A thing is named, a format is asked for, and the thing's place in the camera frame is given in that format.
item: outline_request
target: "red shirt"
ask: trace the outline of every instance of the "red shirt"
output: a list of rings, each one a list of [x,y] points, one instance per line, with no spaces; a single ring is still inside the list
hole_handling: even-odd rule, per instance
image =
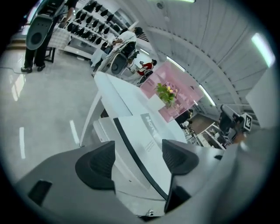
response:
[[[152,69],[153,68],[153,64],[151,62],[147,63],[147,64],[143,64],[143,67],[147,69]],[[140,72],[140,71],[137,71],[139,75],[144,75],[144,71],[143,72]]]

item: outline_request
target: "person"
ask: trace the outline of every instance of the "person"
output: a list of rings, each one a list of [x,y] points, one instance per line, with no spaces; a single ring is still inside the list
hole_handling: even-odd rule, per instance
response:
[[[112,58],[114,53],[117,50],[120,50],[122,47],[125,47],[127,43],[135,42],[136,45],[137,35],[140,35],[141,33],[143,33],[143,29],[141,27],[135,27],[133,30],[127,30],[123,32],[115,41],[113,41],[113,50],[108,54],[106,58],[104,58],[104,60],[101,62],[100,66],[96,71],[102,71],[107,65],[108,61]]]
[[[184,123],[186,120],[190,119],[193,114],[193,109],[186,110],[180,116],[175,118],[175,121],[180,125]]]
[[[146,70],[152,70],[153,67],[157,64],[158,62],[156,60],[152,60],[152,62],[149,63],[141,63],[142,68],[140,70],[137,71],[137,73],[141,76],[143,76],[145,74]]]
[[[186,127],[188,127],[192,123],[193,123],[192,121],[186,120],[184,123],[182,123],[182,126],[186,128]]]
[[[182,129],[187,129],[187,127],[188,127],[190,124],[192,124],[192,123],[193,123],[192,121],[186,120],[185,122],[183,122],[183,123],[180,125],[180,127],[181,127]]]
[[[70,19],[70,17],[72,16],[72,14],[75,10],[77,2],[78,2],[78,0],[68,0],[65,3],[65,5],[68,6],[68,13],[67,13],[67,16],[65,18],[63,18],[62,22],[60,23],[60,25],[59,25],[60,28],[65,27],[66,22]],[[21,68],[21,72],[31,73],[33,63],[37,66],[38,72],[42,71],[45,68],[46,65],[44,63],[44,59],[46,56],[46,50],[47,50],[49,41],[52,37],[54,27],[57,24],[58,20],[59,20],[59,16],[57,16],[53,19],[49,32],[48,32],[44,42],[38,49],[30,50],[30,49],[26,48],[24,66]]]

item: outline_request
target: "black shoe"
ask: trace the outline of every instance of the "black shoe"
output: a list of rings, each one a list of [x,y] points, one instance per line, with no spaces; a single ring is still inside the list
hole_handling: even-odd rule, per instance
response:
[[[32,72],[32,67],[21,67],[21,72],[24,72],[24,73],[31,73]]]
[[[42,66],[38,66],[37,71],[41,72],[45,68],[45,66],[46,66],[45,64]]]

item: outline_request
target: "table leg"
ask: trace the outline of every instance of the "table leg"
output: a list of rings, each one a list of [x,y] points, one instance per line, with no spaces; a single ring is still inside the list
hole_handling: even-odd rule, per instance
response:
[[[102,114],[103,110],[104,106],[101,102],[101,93],[100,91],[98,91],[89,109],[86,122],[84,123],[84,128],[80,137],[80,147],[84,146],[83,141],[85,135],[91,133],[91,130],[93,128],[92,123],[100,118],[100,115]]]

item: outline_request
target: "railing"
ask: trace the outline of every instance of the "railing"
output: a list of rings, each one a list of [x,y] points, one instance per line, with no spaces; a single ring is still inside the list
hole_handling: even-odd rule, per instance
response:
[[[149,42],[148,38],[146,37],[146,35],[144,33],[141,33],[140,35],[137,35],[137,37],[141,40]]]

